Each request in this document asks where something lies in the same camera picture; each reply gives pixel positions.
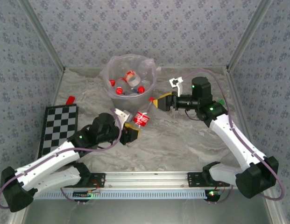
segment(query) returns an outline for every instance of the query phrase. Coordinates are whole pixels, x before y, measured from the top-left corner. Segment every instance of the wall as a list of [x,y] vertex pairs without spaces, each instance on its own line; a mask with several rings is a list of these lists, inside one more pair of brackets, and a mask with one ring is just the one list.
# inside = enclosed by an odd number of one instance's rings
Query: wall
[[159,65],[225,65],[259,0],[30,0],[64,66],[135,53]]
[[253,141],[280,162],[290,222],[290,0],[275,0],[233,71]]
[[[18,2],[0,0],[0,173],[34,159],[59,77]],[[0,210],[0,224],[9,214]]]

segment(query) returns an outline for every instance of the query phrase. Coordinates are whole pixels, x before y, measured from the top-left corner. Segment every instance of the plastic bottle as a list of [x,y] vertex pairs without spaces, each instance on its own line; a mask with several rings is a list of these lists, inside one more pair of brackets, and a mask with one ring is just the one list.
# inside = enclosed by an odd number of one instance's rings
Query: plastic bottle
[[115,82],[114,88],[118,95],[121,94],[128,95],[132,93],[130,86],[125,81],[125,78],[118,78]]
[[128,71],[125,75],[125,80],[126,82],[129,84],[129,81],[133,81],[133,79],[135,79],[135,77],[139,77],[135,71]]
[[129,70],[131,70],[131,65],[128,61],[123,61],[120,63],[119,69],[124,76]]
[[153,104],[153,97],[149,98],[150,103],[143,108],[141,107],[133,118],[133,122],[138,126],[138,128],[145,127],[150,120],[149,112]]
[[133,92],[137,93],[144,93],[146,90],[148,90],[151,86],[151,83],[148,80],[142,80],[138,85],[133,87]]

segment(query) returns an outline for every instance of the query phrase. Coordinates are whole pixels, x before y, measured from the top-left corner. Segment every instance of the red can label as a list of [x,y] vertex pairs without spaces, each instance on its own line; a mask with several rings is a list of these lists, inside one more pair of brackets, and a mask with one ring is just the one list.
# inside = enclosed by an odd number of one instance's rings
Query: red can label
[[134,117],[134,122],[140,126],[146,126],[150,118],[141,112],[137,112],[136,116]]

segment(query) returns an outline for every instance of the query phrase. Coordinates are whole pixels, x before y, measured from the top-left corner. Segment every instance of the floor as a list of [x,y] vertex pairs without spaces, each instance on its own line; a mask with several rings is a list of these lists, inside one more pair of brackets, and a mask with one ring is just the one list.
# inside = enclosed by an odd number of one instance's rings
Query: floor
[[[162,69],[153,97],[172,91],[169,79],[187,75],[191,68]],[[113,107],[98,77],[97,69],[66,69],[63,76],[56,105],[65,104],[69,95],[76,97],[79,106],[78,129],[91,124],[102,112]],[[212,85],[215,100],[222,99],[214,79],[206,73]],[[217,71],[217,77],[225,89],[233,119],[237,124],[235,107],[228,88],[226,77]],[[191,77],[183,82],[183,93],[191,93]],[[184,110],[162,112],[153,109],[147,127],[141,131],[136,141],[123,146],[120,143],[105,152],[90,153],[80,159],[91,171],[183,171],[201,170],[213,161],[221,161],[237,166],[237,161],[224,142],[201,121],[186,117]]]
[[204,200],[35,200],[22,224],[271,224],[264,199],[238,191],[222,204]]

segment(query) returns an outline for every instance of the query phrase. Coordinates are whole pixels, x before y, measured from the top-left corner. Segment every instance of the cable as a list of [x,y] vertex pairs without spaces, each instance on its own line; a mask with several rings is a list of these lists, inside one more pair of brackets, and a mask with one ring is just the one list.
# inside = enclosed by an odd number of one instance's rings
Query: cable
[[244,147],[251,153],[253,154],[271,173],[272,175],[275,177],[275,179],[277,180],[277,182],[279,183],[280,187],[281,187],[281,195],[277,198],[272,198],[272,197],[268,197],[268,196],[265,196],[264,194],[261,194],[262,197],[266,198],[266,199],[269,199],[269,200],[272,200],[272,201],[279,201],[279,200],[282,200],[285,196],[285,188],[284,188],[284,185],[282,183],[282,181],[280,180],[280,178],[278,177],[278,175],[275,173],[275,171],[260,157],[258,156],[257,154],[255,154],[255,152],[250,148],[250,146],[248,146],[246,144],[246,142],[242,139],[242,137],[240,137],[237,133],[237,131],[234,129],[233,127],[233,121],[232,121],[232,116],[231,116],[231,113],[230,113],[230,108],[229,108],[229,104],[227,102],[227,99],[225,97],[225,94],[224,94],[224,91],[222,89],[222,86],[221,84],[219,83],[219,80],[216,78],[215,74],[209,70],[206,70],[206,69],[200,69],[200,70],[197,70],[197,71],[193,71],[191,73],[189,73],[188,75],[184,76],[182,79],[185,79],[187,78],[188,76],[190,75],[196,75],[200,72],[206,72],[208,73],[209,75],[211,75],[216,83],[218,84],[219,86],[219,89],[221,91],[221,94],[223,95],[223,98],[224,98],[224,101],[225,101],[225,104],[227,106],[227,111],[228,111],[228,118],[229,118],[229,125],[233,131],[233,133],[235,134],[235,136],[238,138],[238,140],[244,145]]
[[[111,142],[111,145],[112,145],[113,143]],[[101,147],[101,146],[97,146],[97,148],[99,148],[99,149],[103,149],[103,147]]]
[[99,184],[98,184],[98,182],[97,182],[95,179],[94,179],[94,180],[91,180],[91,182],[92,182],[92,183],[95,183],[95,184],[97,185],[97,187],[96,187],[95,189],[89,191],[89,192],[92,192],[92,191],[94,191],[94,190],[98,190],[99,193],[100,193],[100,188],[99,188]]
[[[119,127],[121,127],[121,122],[120,122],[120,119],[118,118],[118,116],[116,116],[116,120],[117,120],[117,122],[118,122],[118,124],[119,124]],[[5,188],[6,188],[6,187],[11,183],[11,182],[13,182],[14,180],[16,180],[17,178],[19,178],[19,177],[21,177],[21,176],[23,176],[23,175],[26,175],[28,172],[32,171],[33,169],[36,169],[38,166],[44,164],[45,162],[49,161],[50,159],[52,159],[52,158],[54,158],[54,157],[56,157],[56,156],[58,156],[58,155],[60,155],[60,154],[62,154],[62,153],[65,153],[65,152],[68,152],[68,151],[72,151],[72,150],[86,151],[86,152],[102,152],[102,151],[106,151],[106,150],[108,150],[108,149],[114,147],[114,146],[115,146],[115,145],[120,141],[120,138],[121,138],[121,135],[122,135],[122,130],[121,130],[120,128],[119,128],[119,130],[120,130],[120,131],[119,131],[119,136],[118,136],[117,140],[116,140],[112,145],[110,145],[110,146],[108,146],[108,147],[106,147],[106,148],[102,148],[102,149],[67,148],[67,149],[64,149],[64,150],[61,150],[61,151],[57,152],[56,155],[51,155],[50,157],[44,159],[43,161],[39,162],[38,164],[36,164],[36,165],[30,167],[29,169],[27,169],[26,171],[24,171],[23,174],[18,174],[18,175],[16,175],[16,176],[12,177],[10,180],[8,180],[8,181],[7,181],[7,182],[6,182],[6,183],[5,183],[5,184],[0,188],[0,195],[3,193],[4,189],[5,189]],[[2,205],[0,204],[0,209],[9,209],[9,207],[5,207],[5,206],[2,206]]]
[[226,189],[226,185],[224,184],[224,190],[221,193],[224,193],[225,192],[225,189]]
[[229,191],[227,197],[225,197],[223,200],[221,200],[221,201],[219,201],[219,202],[208,202],[208,203],[209,203],[209,204],[220,204],[220,203],[223,203],[223,202],[225,202],[226,200],[229,199],[229,197],[232,195],[232,193],[233,193],[233,185],[231,185],[231,189],[230,189],[230,191]]
[[60,190],[61,190],[63,196],[64,196],[68,201],[70,201],[70,202],[72,202],[72,203],[75,203],[75,204],[79,204],[79,201],[76,202],[75,200],[69,198],[69,197],[66,195],[66,193],[63,191],[62,188],[60,188]]
[[188,115],[188,113],[187,113],[187,110],[185,109],[185,114],[186,114],[186,116],[189,118],[189,119],[191,119],[191,120],[200,120],[200,119],[194,119],[194,118],[191,118],[189,115]]

